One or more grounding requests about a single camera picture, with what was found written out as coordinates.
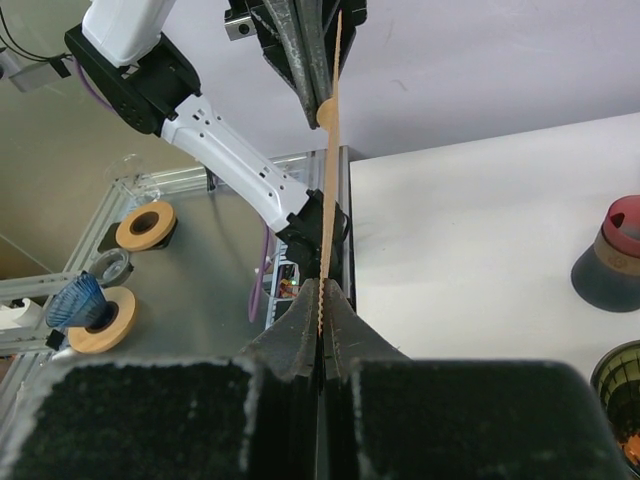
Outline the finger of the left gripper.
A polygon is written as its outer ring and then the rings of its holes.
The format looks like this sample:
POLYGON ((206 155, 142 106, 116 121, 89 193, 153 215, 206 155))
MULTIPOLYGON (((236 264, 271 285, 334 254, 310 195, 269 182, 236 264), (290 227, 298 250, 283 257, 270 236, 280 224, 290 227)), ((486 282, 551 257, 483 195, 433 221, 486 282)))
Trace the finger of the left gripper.
POLYGON ((297 18, 305 48, 305 69, 311 82, 313 105, 321 105, 331 95, 335 36, 342 13, 343 38, 339 67, 346 64, 356 28, 367 19, 366 0, 296 1, 297 18))
POLYGON ((250 1, 249 14, 263 57, 296 93, 309 127, 316 129, 318 104, 296 2, 250 1))

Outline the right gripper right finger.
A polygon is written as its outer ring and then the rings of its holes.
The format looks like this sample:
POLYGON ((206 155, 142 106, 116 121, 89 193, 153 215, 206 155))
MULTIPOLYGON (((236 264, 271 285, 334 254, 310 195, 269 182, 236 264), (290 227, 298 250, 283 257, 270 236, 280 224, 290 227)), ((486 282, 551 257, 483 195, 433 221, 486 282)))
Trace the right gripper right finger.
POLYGON ((412 360, 323 284, 332 479, 626 479, 592 389, 545 360, 412 360))

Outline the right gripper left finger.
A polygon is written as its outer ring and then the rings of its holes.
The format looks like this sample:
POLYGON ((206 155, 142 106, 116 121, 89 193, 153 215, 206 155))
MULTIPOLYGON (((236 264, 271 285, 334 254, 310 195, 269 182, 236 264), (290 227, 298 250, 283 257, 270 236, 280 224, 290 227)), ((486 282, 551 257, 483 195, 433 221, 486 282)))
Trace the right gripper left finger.
POLYGON ((313 479, 318 284, 232 357, 80 357, 35 377, 5 479, 313 479))

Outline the brown paper coffee filter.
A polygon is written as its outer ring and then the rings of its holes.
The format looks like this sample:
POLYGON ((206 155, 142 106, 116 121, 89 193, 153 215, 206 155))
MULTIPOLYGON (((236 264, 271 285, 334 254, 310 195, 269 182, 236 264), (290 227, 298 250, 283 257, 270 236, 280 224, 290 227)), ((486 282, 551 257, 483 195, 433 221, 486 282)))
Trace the brown paper coffee filter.
POLYGON ((328 134, 328 148, 324 165, 322 244, 320 256, 317 333, 321 337, 324 327, 324 291, 330 274, 332 243, 335 225, 337 168, 339 157, 339 69, 342 40, 343 13, 337 17, 333 59, 332 95, 318 109, 317 120, 328 134))

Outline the dark green dripper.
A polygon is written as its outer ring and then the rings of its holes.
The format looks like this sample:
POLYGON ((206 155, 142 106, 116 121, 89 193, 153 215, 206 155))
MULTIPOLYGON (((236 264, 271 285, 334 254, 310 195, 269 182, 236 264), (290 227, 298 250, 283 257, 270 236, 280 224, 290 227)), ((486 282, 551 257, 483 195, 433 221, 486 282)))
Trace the dark green dripper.
POLYGON ((630 465, 639 468, 639 341, 615 347, 591 375, 613 435, 630 465))

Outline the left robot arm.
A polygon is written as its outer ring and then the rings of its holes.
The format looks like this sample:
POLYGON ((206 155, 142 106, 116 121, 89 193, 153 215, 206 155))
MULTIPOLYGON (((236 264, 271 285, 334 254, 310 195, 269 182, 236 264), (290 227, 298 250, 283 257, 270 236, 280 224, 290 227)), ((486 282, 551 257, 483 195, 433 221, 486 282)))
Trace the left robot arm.
MULTIPOLYGON (((277 168, 217 113, 195 67, 164 33, 170 1, 95 1, 64 37, 116 114, 200 161, 246 200, 286 244, 306 278, 339 279, 347 216, 319 190, 277 168)), ((363 1, 234 1, 227 21, 249 17, 267 63, 297 94, 311 128, 338 154, 335 88, 363 1)))

